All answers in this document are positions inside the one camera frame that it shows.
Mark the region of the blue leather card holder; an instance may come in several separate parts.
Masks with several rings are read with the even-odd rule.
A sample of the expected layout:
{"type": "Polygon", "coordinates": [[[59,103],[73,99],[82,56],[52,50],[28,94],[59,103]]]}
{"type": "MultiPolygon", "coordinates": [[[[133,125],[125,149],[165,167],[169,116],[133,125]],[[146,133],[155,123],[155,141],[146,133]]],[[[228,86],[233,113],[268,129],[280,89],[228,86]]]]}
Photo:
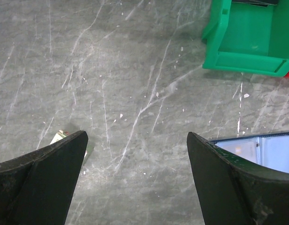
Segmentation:
{"type": "Polygon", "coordinates": [[[238,138],[212,140],[213,144],[220,142],[255,142],[259,165],[277,171],[289,173],[289,132],[264,135],[251,135],[238,138]]]}

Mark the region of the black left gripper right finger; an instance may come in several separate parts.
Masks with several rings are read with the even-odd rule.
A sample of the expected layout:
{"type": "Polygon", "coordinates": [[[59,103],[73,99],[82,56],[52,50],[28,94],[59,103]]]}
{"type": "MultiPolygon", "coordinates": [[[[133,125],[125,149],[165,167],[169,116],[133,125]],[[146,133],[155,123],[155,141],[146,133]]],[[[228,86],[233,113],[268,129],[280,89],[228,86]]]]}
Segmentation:
{"type": "Polygon", "coordinates": [[[289,173],[224,150],[190,132],[187,149],[207,225],[289,225],[289,173]]]}

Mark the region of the pale printed card in holder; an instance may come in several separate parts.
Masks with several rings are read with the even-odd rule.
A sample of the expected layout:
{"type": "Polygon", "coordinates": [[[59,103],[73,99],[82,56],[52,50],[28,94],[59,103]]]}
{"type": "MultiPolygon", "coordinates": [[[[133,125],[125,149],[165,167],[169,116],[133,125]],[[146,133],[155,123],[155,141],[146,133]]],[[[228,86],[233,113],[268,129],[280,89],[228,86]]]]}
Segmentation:
{"type": "Polygon", "coordinates": [[[218,142],[218,147],[254,163],[259,163],[257,145],[255,142],[218,142]]]}

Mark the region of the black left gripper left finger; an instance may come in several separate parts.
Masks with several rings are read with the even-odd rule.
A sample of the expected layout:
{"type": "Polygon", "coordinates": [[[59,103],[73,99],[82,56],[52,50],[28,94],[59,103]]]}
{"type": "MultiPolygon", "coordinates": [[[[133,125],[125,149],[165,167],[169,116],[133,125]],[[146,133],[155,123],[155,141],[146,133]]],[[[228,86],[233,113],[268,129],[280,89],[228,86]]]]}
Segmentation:
{"type": "Polygon", "coordinates": [[[0,163],[0,225],[63,225],[80,174],[88,135],[77,131],[0,163]]]}

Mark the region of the green plastic bin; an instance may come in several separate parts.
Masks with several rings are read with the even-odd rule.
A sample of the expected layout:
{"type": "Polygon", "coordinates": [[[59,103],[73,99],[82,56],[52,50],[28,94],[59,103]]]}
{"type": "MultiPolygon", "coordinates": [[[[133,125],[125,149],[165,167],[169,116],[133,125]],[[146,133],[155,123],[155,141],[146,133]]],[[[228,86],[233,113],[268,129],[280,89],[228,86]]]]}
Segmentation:
{"type": "Polygon", "coordinates": [[[284,77],[289,72],[289,0],[267,7],[214,0],[202,39],[204,69],[284,77]]]}

